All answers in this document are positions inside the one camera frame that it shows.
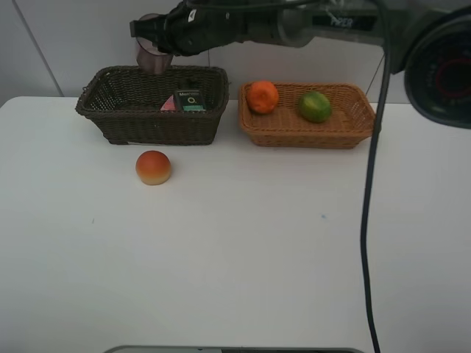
toy fruit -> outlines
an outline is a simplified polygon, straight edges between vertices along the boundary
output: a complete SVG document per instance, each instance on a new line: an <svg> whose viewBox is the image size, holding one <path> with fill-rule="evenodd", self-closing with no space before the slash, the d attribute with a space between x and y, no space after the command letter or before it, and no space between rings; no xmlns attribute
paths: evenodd
<svg viewBox="0 0 471 353"><path fill-rule="evenodd" d="M313 123L323 123L332 115L329 99L319 92L309 92L303 95L299 109L303 118Z"/></svg>
<svg viewBox="0 0 471 353"><path fill-rule="evenodd" d="M170 160L162 152L147 151L138 158L135 171L144 184L163 184L171 174Z"/></svg>
<svg viewBox="0 0 471 353"><path fill-rule="evenodd" d="M280 95L277 88L269 81L252 83L247 93L247 104L256 113L269 114L275 110Z"/></svg>

light brown wicker basket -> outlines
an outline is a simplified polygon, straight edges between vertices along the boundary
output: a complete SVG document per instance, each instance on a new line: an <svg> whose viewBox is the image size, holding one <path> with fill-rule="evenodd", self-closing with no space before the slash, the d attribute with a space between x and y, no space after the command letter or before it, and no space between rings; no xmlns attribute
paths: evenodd
<svg viewBox="0 0 471 353"><path fill-rule="evenodd" d="M375 112L355 85L275 83L280 103L267 115L249 109L250 85L243 85L239 92L239 123L256 145L352 149L372 135ZM313 90L325 94L332 105L332 116L321 124L306 121L298 113L301 95Z"/></svg>

pink object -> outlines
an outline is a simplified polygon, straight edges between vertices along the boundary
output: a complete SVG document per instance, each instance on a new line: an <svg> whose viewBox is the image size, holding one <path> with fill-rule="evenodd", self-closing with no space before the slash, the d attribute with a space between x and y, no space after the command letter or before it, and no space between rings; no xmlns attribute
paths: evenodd
<svg viewBox="0 0 471 353"><path fill-rule="evenodd" d="M139 21L149 20L159 15L150 13L139 19ZM172 54L161 53L154 47L150 40L137 38L137 57L136 60L140 68L150 74L161 74L171 64L174 56Z"/></svg>
<svg viewBox="0 0 471 353"><path fill-rule="evenodd" d="M162 112L165 112L165 111L168 111L168 110L176 110L173 96L170 96L170 98L167 99L167 101L160 108L160 111L162 111Z"/></svg>

wicker basket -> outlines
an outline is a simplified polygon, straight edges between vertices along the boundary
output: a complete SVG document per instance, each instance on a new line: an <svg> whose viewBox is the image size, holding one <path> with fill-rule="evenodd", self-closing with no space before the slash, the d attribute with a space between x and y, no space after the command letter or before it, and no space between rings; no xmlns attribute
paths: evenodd
<svg viewBox="0 0 471 353"><path fill-rule="evenodd" d="M198 82L207 110L161 112L184 78ZM227 75L220 68L173 66L153 75L135 66L115 66L101 70L84 89L77 112L112 144L209 145L228 99Z"/></svg>
<svg viewBox="0 0 471 353"><path fill-rule="evenodd" d="M239 122L256 145L352 149L372 135L375 112L354 85L275 83L280 103L268 115L250 111L246 100L250 85L240 90ZM312 90L325 94L332 104L333 114L325 123L311 123L297 112L301 95Z"/></svg>

white table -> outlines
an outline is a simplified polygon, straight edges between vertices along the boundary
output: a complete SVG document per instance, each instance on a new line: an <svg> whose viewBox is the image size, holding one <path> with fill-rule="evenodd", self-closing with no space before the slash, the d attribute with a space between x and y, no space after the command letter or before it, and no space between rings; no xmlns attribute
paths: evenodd
<svg viewBox="0 0 471 353"><path fill-rule="evenodd" d="M368 142L257 147L230 102L213 145L155 148L174 175L147 187L134 167L152 148L108 144L75 102L0 110L1 352L372 351L358 243ZM471 132L388 106L369 233L385 352L471 344L470 150Z"/></svg>

